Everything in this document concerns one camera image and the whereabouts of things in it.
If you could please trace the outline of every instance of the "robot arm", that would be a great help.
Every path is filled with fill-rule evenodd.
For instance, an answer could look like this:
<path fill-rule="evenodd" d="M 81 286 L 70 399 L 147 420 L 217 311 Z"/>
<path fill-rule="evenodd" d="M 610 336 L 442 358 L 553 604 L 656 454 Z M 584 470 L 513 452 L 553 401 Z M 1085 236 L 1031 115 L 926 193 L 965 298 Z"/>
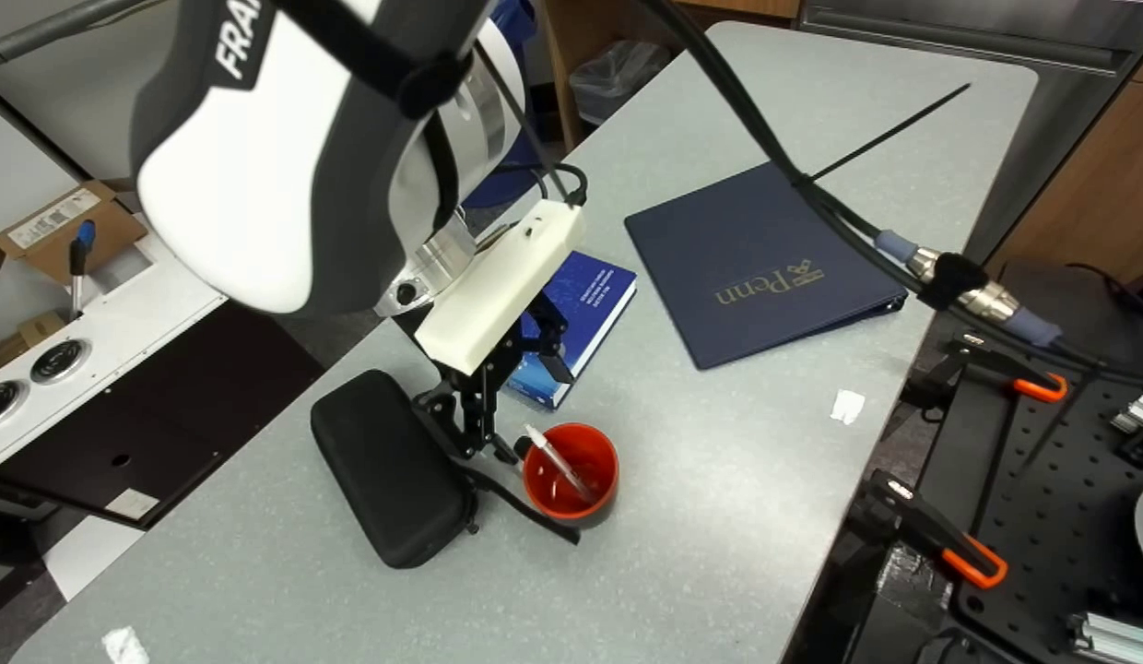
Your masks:
<path fill-rule="evenodd" d="M 481 58 L 433 115 L 405 115 L 353 77 L 383 62 L 345 70 L 323 50 L 330 38 L 353 53 L 353 34 L 307 29 L 321 9 L 348 13 L 415 62 L 464 58 L 480 41 L 523 97 L 487 0 L 180 0 L 168 62 L 131 117 L 140 202 L 180 262 L 272 314 L 372 311 L 446 222 L 433 212 L 464 201 L 518 133 Z"/>

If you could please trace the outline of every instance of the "red cup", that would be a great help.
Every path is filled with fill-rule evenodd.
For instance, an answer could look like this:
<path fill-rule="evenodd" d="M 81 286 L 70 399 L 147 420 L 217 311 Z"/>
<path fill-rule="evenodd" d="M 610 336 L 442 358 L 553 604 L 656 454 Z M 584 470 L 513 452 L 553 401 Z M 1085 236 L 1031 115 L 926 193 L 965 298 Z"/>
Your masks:
<path fill-rule="evenodd" d="M 604 432 L 591 425 L 557 425 L 545 441 L 560 452 L 571 473 L 584 485 L 591 498 L 581 498 L 560 470 L 532 448 L 523 457 L 523 487 L 538 513 L 560 523 L 596 523 L 609 516 L 620 485 L 616 448 Z"/>

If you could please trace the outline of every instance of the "blue book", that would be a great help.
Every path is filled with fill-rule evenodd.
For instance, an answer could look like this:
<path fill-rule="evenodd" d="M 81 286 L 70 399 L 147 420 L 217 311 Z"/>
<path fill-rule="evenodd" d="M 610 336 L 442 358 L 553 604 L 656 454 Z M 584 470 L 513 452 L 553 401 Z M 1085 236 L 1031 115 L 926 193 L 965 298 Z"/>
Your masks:
<path fill-rule="evenodd" d="M 610 262 L 571 251 L 540 292 L 566 320 L 560 358 L 580 380 L 621 307 L 632 298 L 637 276 Z M 538 340 L 538 325 L 532 316 L 523 316 L 523 336 Z M 535 352 L 523 356 L 523 362 L 507 374 L 503 389 L 540 411 L 557 411 L 571 393 L 571 385 L 550 378 Z"/>
<path fill-rule="evenodd" d="M 631 240 L 695 370 L 902 307 L 769 165 L 627 219 Z"/>

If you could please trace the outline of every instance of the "white wall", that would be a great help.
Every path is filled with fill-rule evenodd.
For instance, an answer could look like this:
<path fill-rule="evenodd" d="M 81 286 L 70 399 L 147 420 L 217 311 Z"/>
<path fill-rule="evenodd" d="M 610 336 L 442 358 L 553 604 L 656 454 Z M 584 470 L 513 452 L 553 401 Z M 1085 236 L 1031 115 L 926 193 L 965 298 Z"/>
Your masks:
<path fill-rule="evenodd" d="M 74 179 L 0 117 L 0 228 L 30 219 L 70 190 Z M 44 311 L 67 311 L 61 289 L 23 262 L 8 262 L 0 273 L 0 340 Z"/>
<path fill-rule="evenodd" d="M 81 0 L 0 0 L 0 38 Z M 99 181 L 127 179 L 136 88 L 168 53 L 176 0 L 0 68 L 0 97 Z"/>

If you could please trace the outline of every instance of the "gray table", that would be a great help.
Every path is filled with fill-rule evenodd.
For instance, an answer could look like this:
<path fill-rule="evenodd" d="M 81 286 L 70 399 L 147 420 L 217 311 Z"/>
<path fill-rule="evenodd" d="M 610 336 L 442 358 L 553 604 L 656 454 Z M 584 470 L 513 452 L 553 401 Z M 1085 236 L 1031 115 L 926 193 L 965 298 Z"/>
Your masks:
<path fill-rule="evenodd" d="M 830 190 L 934 248 L 963 248 L 1027 70 L 890 53 L 764 25 L 711 34 L 795 164 L 817 171 L 958 82 L 974 88 L 843 165 Z M 726 370 L 695 374 L 621 234 L 621 219 L 753 165 L 759 152 L 689 58 L 675 58 L 571 164 L 592 179 L 580 248 L 632 267 L 632 307 L 560 414 L 621 457 L 610 516 L 566 546 L 481 502 L 481 530 L 415 571 L 374 562 L 313 441 L 308 401 L 363 370 L 409 393 L 427 362 L 383 325 L 206 480 L 18 659 L 101 659 L 131 627 L 154 659 L 777 659 L 839 513 L 929 325 L 906 302 Z M 857 420 L 832 399 L 866 399 Z"/>

